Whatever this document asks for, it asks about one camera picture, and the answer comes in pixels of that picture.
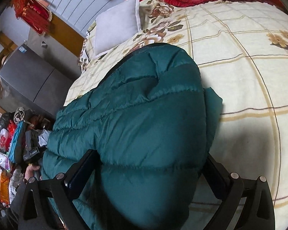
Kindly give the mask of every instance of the metal screw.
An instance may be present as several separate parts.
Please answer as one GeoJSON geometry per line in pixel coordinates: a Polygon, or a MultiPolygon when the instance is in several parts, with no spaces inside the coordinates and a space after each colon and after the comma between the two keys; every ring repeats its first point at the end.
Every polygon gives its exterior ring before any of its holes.
{"type": "Polygon", "coordinates": [[[266,182],[266,178],[264,176],[260,176],[259,178],[262,182],[266,182]]]}
{"type": "Polygon", "coordinates": [[[59,173],[55,176],[58,180],[62,179],[64,177],[64,173],[59,173]]]}
{"type": "Polygon", "coordinates": [[[239,178],[239,175],[235,172],[231,173],[230,176],[234,179],[238,179],[239,178]]]}
{"type": "Polygon", "coordinates": [[[35,182],[35,177],[31,177],[29,180],[28,180],[29,183],[33,183],[35,182]]]}

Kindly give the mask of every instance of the bed sheet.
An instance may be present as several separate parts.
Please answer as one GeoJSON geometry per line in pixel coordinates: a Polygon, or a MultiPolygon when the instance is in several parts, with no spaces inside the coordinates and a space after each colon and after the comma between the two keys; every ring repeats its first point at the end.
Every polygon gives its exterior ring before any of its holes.
{"type": "MultiPolygon", "coordinates": [[[[223,113],[211,155],[241,177],[267,178],[276,230],[288,226],[288,15],[260,2],[217,1],[178,8],[143,0],[142,28],[100,59],[70,88],[65,105],[96,87],[131,51],[165,42],[183,48],[200,68],[204,87],[223,98],[223,113]]],[[[88,30],[86,53],[93,56],[96,24],[88,30]]],[[[183,229],[202,229],[217,210],[200,179],[183,229]]],[[[235,219],[239,217],[243,201],[235,219]]],[[[233,220],[229,229],[236,223],[233,220]]]]}

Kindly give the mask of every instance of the black device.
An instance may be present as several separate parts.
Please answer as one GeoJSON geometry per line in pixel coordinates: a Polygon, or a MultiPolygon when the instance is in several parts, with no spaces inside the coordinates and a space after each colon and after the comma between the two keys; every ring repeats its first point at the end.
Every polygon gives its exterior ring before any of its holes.
{"type": "Polygon", "coordinates": [[[29,130],[26,132],[26,147],[24,150],[24,161],[26,163],[36,163],[43,157],[46,146],[40,146],[38,143],[38,131],[29,130]]]}
{"type": "MultiPolygon", "coordinates": [[[[45,203],[48,197],[54,199],[69,230],[89,230],[72,200],[79,198],[92,172],[100,164],[97,151],[88,150],[66,173],[59,173],[50,180],[30,178],[22,199],[18,230],[30,230],[32,225],[34,230],[58,229],[54,217],[49,215],[49,205],[45,203]]],[[[246,201],[235,230],[275,230],[273,203],[265,177],[249,180],[237,173],[229,174],[211,155],[202,173],[215,197],[222,200],[204,230],[226,230],[243,197],[246,201]]]]}

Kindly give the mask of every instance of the orange plastic container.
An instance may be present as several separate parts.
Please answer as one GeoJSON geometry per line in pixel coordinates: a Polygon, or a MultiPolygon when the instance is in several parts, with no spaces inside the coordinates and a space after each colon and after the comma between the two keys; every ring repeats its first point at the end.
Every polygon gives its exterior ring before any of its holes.
{"type": "Polygon", "coordinates": [[[0,175],[0,201],[9,205],[9,193],[8,193],[8,185],[11,178],[5,171],[2,171],[0,175]]]}

